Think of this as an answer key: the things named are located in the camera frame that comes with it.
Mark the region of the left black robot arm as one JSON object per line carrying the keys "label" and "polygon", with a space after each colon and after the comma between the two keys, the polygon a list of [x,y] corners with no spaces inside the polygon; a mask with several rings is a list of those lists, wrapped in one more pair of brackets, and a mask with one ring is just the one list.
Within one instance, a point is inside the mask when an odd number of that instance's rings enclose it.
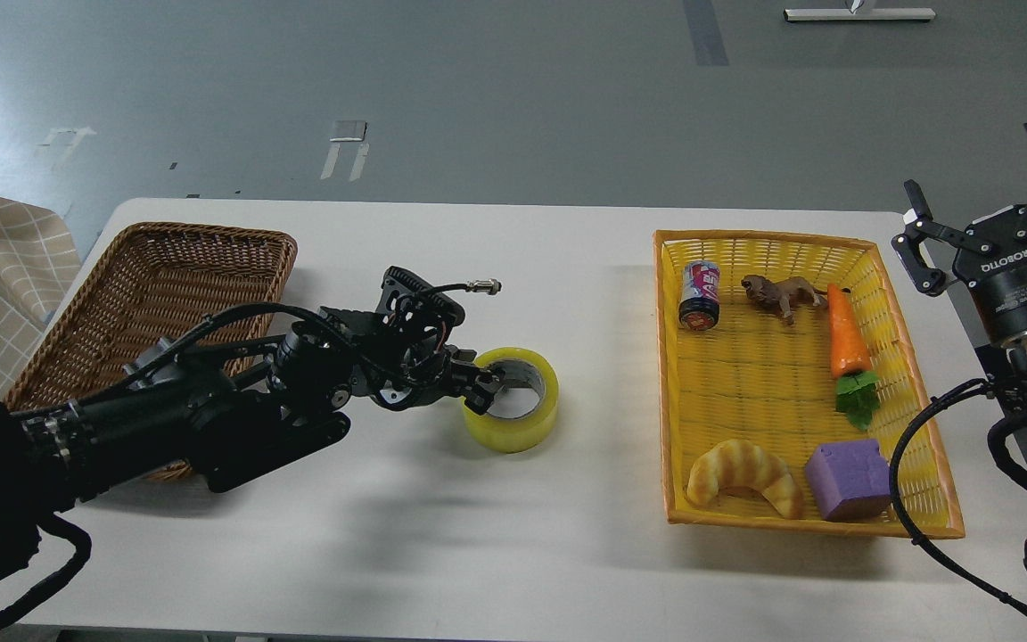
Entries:
{"label": "left black robot arm", "polygon": [[0,401],[0,630],[70,584],[91,554],[62,515],[115,485],[185,462],[221,493],[348,435],[345,406],[400,412],[459,398],[484,415],[505,371],[449,344],[465,313],[452,292],[389,267],[375,310],[249,303],[158,341],[125,378],[61,405]]}

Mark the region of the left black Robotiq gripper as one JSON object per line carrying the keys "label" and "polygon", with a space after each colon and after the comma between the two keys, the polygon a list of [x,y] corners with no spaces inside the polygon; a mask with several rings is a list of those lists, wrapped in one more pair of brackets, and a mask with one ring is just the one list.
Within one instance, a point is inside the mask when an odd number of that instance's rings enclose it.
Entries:
{"label": "left black Robotiq gripper", "polygon": [[486,415],[503,383],[524,383],[522,363],[514,358],[485,363],[460,357],[456,347],[434,350],[417,344],[404,354],[404,374],[415,382],[404,399],[405,407],[425,407],[440,399],[461,398],[464,409]]}

